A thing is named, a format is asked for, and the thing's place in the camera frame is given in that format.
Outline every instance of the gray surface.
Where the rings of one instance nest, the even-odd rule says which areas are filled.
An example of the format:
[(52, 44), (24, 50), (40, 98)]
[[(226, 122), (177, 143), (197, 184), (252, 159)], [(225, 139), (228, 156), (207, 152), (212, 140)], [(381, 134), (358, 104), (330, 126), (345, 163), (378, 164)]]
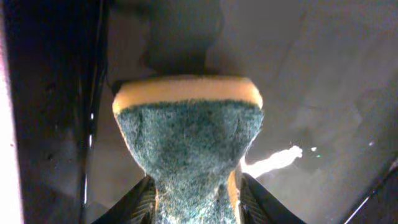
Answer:
[[(208, 51), (207, 64), (252, 78), (264, 97), (264, 127), (248, 162), (285, 149), (300, 136), (295, 133), (308, 133), (303, 145), (318, 147), (322, 160), (304, 154), (259, 180), (304, 221), (338, 223), (396, 152), (379, 150), (378, 142), (368, 146), (388, 121), (375, 129), (363, 121), (398, 72), (398, 6), (387, 1), (294, 2), (221, 1), (226, 24)], [(110, 26), (110, 79), (148, 74), (138, 64), (146, 25), (112, 13)], [(143, 176), (123, 143), (111, 103), (105, 88), (89, 179), (89, 203), (108, 208)], [(91, 219), (104, 212), (88, 211)]]

